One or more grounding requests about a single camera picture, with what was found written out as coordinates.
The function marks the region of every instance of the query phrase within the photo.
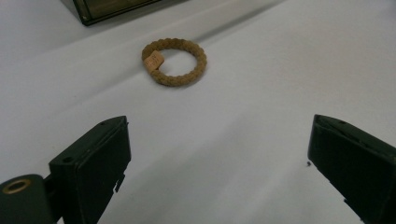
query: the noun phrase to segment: white surface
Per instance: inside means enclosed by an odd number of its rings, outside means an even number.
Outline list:
[[[126,115],[133,160],[100,223],[361,223],[315,167],[312,119],[396,146],[396,3],[190,0],[86,28],[59,1],[0,2],[0,182],[48,175],[93,125]],[[206,52],[203,78],[157,85],[158,38]],[[165,70],[191,69],[170,54]]]

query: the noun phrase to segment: woven loop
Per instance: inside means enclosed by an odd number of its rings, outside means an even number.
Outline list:
[[[163,49],[180,49],[187,51],[195,57],[197,64],[189,73],[177,77],[167,76],[159,69],[156,69],[150,73],[156,82],[170,87],[183,86],[195,81],[205,71],[206,55],[204,50],[199,47],[199,45],[185,39],[166,38],[152,42],[143,49],[142,61],[145,61],[154,50]]]

